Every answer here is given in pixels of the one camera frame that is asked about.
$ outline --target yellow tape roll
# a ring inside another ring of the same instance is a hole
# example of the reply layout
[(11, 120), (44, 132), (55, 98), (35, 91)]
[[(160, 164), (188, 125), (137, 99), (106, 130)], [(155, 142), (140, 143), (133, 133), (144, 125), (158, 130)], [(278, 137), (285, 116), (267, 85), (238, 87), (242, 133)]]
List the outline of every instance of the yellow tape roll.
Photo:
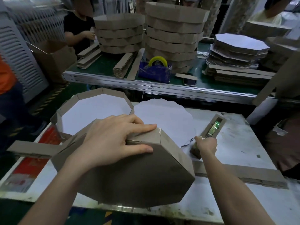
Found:
[(162, 56), (155, 56), (155, 57), (151, 58), (151, 60), (149, 61), (148, 66), (152, 66), (153, 62), (155, 62), (155, 61), (160, 61), (163, 64), (164, 67), (168, 67), (167, 61)]

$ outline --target white work table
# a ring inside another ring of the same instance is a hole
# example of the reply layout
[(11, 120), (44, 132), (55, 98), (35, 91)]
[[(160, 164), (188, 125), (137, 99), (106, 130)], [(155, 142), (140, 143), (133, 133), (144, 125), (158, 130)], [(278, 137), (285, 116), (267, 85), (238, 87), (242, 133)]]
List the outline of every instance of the white work table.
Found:
[[(219, 113), (198, 109), (186, 109), (186, 111), (193, 116), (197, 135), (202, 132), (212, 117), (216, 113)], [(245, 118), (239, 114), (222, 114), (226, 117), (227, 122), (217, 136), (217, 158), (225, 164), (276, 169)], [(189, 154), (188, 146), (183, 147), (182, 149)], [(23, 158), (24, 157), (21, 157), (2, 178), (0, 185), (9, 177)], [(52, 162), (48, 161), (26, 193), (0, 192), (0, 198), (35, 202), (56, 174), (57, 172), (53, 167)], [(300, 206), (291, 190), (276, 189), (254, 184), (246, 185), (258, 198), (277, 225), (300, 224)], [(144, 215), (198, 220), (210, 223), (223, 223), (208, 178), (204, 177), (196, 177), (196, 180), (182, 201), (176, 204), (141, 209), (121, 205), (98, 204), (97, 201), (85, 197), (84, 195), (77, 194), (73, 205), (83, 208), (98, 208)]]

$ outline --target hand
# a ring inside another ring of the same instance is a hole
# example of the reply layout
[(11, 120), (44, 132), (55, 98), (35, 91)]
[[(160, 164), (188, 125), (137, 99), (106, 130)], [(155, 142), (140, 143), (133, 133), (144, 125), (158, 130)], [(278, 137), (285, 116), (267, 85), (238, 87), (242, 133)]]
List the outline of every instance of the hand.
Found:
[(195, 136), (195, 140), (197, 142), (197, 147), (200, 150), (200, 154), (202, 152), (212, 152), (213, 154), (217, 151), (217, 140), (212, 137), (205, 138), (204, 140), (201, 137)]
[(151, 153), (152, 147), (126, 145), (125, 140), (130, 133), (148, 132), (156, 127), (156, 124), (145, 125), (136, 115), (124, 114), (96, 120), (83, 144), (70, 159), (76, 164), (81, 164), (86, 172), (93, 167), (112, 164), (131, 155)]
[(83, 32), (81, 32), (81, 34), (82, 34), (85, 38), (87, 38), (87, 39), (89, 39), (89, 40), (95, 40), (95, 39), (96, 39), (95, 33), (94, 33), (94, 32), (91, 32), (91, 31), (83, 31)]

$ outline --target orange shirt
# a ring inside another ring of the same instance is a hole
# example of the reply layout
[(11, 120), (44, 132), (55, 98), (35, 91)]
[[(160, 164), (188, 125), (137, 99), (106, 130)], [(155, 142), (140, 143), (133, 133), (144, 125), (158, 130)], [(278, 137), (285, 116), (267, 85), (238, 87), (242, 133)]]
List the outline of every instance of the orange shirt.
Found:
[(15, 74), (0, 57), (0, 95), (9, 91), (17, 82)]

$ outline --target smartphone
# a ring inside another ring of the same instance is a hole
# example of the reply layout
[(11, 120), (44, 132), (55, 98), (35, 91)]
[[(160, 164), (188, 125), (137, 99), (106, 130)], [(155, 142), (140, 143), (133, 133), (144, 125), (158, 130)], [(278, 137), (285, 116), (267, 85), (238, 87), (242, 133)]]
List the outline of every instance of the smartphone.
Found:
[(183, 85), (184, 86), (190, 86), (190, 87), (195, 87), (196, 86), (196, 81), (195, 80), (190, 80), (190, 79), (185, 79), (183, 78)]

